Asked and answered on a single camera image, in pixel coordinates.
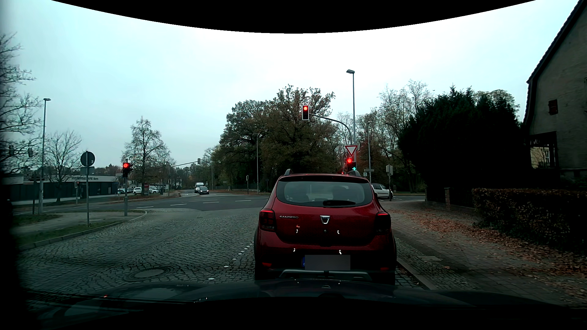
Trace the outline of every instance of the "traffic light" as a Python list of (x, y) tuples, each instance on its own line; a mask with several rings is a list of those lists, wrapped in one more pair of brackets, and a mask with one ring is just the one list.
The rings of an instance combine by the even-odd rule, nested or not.
[(133, 166), (130, 163), (122, 164), (122, 177), (129, 177), (129, 173), (133, 171)]
[(310, 120), (310, 106), (302, 106), (302, 120)]
[(346, 171), (356, 171), (357, 170), (357, 163), (353, 161), (352, 157), (346, 159)]

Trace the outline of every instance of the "dark car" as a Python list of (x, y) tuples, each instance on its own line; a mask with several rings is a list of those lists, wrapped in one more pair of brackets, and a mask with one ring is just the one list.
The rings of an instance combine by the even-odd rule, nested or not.
[(391, 216), (358, 171), (286, 171), (259, 213), (254, 243), (256, 280), (290, 269), (361, 271), (376, 282), (395, 281)]

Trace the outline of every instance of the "house window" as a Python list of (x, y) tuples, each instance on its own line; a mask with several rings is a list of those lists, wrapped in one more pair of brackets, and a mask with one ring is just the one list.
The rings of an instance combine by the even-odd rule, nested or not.
[(556, 132), (530, 135), (528, 146), (532, 167), (535, 169), (558, 167)]
[(551, 115), (556, 115), (558, 113), (556, 100), (548, 101), (548, 113)]

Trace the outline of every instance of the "round road sign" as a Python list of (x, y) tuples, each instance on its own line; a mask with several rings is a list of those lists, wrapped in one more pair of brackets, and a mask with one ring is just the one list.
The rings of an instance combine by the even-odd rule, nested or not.
[(92, 166), (94, 161), (96, 160), (96, 156), (94, 156), (93, 153), (86, 151), (83, 153), (83, 155), (80, 157), (79, 160), (82, 161), (82, 165), (84, 165), (84, 166)]

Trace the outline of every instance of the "rear wiper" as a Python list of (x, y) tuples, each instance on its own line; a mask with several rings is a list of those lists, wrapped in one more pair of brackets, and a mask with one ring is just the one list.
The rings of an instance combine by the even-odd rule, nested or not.
[(354, 201), (347, 200), (325, 200), (322, 202), (324, 206), (339, 206), (339, 205), (355, 205)]

